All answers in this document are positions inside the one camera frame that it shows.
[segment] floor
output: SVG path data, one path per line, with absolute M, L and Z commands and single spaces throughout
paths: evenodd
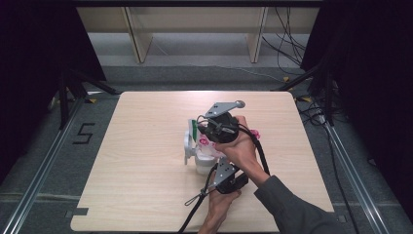
M 261 46 L 258 62 L 251 63 L 244 36 L 241 34 L 155 34 L 148 57 L 141 64 L 135 61 L 128 34 L 95 33 L 90 34 L 90 37 L 106 74 L 107 84 L 121 91 L 268 91 L 282 85 L 283 79 L 293 79 L 303 72 L 296 63 L 285 56 L 279 56 L 265 42 Z M 276 48 L 279 47 L 281 41 L 277 35 L 269 34 L 265 35 L 265 38 Z M 308 35 L 294 35 L 294 38 L 305 45 Z M 291 47 L 286 43 L 283 43 L 281 48 L 293 55 Z M 325 129 L 317 125 L 317 121 L 322 120 L 312 118 L 314 125 L 308 120 L 308 116 L 318 116 L 317 109 L 310 109 L 314 107 L 314 99 L 307 102 L 304 98 L 310 82 L 311 80 L 308 80 L 300 84 L 291 92 L 298 97 L 297 108 L 303 113 L 303 124 L 336 215 L 347 233 L 377 233 L 337 160 L 337 151 L 334 151 L 335 156 L 331 155 Z M 87 84 L 86 88 L 90 92 L 99 91 Z M 40 186 L 30 212 L 19 228 L 19 233 L 74 233 L 70 229 L 71 214 L 80 199 L 118 97 L 99 93 L 90 95 L 89 99 L 91 101 L 82 103 L 76 113 L 73 125 L 63 139 L 63 144 Z M 380 172 L 366 161 L 368 152 L 353 130 L 351 120 L 344 111 L 340 111 L 335 113 L 334 122 L 334 130 L 378 208 L 388 233 L 413 233 L 412 223 Z M 14 213 L 45 155 L 48 155 L 58 135 L 58 125 L 57 102 L 45 116 L 30 145 L 26 146 L 27 153 L 18 160 L 0 187 L 2 230 L 6 228 L 7 220 Z M 76 141 L 85 140 L 83 136 L 78 136 L 81 128 L 93 133 L 90 143 L 74 144 Z M 334 168 L 352 214 L 346 208 Z

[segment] wooden table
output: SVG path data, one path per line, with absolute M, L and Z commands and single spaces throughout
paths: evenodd
M 184 165 L 187 120 L 205 114 L 214 102 L 243 100 L 246 117 L 259 130 L 270 171 L 296 195 L 333 212 L 312 148 L 290 93 L 126 92 L 119 99 L 97 154 L 71 227 L 76 231 L 176 232 L 206 176 L 194 158 Z M 221 232 L 274 232 L 273 217 L 255 198 L 256 186 L 243 188 Z M 207 199 L 186 231 L 198 231 Z

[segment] metal rail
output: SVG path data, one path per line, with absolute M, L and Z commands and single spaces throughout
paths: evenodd
M 57 136 L 46 154 L 42 164 L 40 165 L 36 175 L 31 180 L 30 185 L 27 190 L 24 192 L 19 204 L 16 206 L 13 214 L 10 216 L 9 221 L 6 224 L 6 228 L 3 230 L 3 234 L 17 234 L 19 233 L 28 213 L 30 212 L 31 207 L 33 206 L 34 201 L 36 200 L 37 194 L 39 193 L 42 185 L 54 164 L 55 158 L 58 155 L 63 143 L 67 137 L 68 132 L 70 131 L 76 114 L 78 113 L 80 107 L 84 100 L 78 98 L 73 107 L 70 110 L 70 117 L 62 130 L 59 130 Z
M 364 183 L 359 176 L 355 165 L 353 164 L 349 154 L 347 153 L 341 139 L 338 137 L 337 132 L 334 127 L 331 127 L 328 123 L 325 124 L 328 133 L 331 135 L 332 143 L 336 147 L 338 159 L 344 169 L 344 172 L 352 185 L 353 190 L 356 193 L 358 201 L 370 222 L 371 228 L 374 233 L 390 233 L 388 227 L 386 226 L 380 211 L 377 209 L 371 195 L 368 193 Z

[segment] gray sleeve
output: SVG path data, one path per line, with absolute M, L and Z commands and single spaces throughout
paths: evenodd
M 274 175 L 255 192 L 283 234 L 345 233 L 333 215 L 295 196 Z

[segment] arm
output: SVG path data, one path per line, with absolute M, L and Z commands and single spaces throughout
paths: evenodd
M 247 126 L 245 117 L 238 116 Z M 216 144 L 215 148 L 243 170 L 257 185 L 255 196 L 274 216 L 281 233 L 344 233 L 333 216 L 295 196 L 275 176 L 267 175 L 256 160 L 255 145 L 240 132 L 231 143 Z
M 295 196 L 276 176 L 268 178 L 255 196 L 273 215 L 281 233 L 344 233 L 331 214 Z

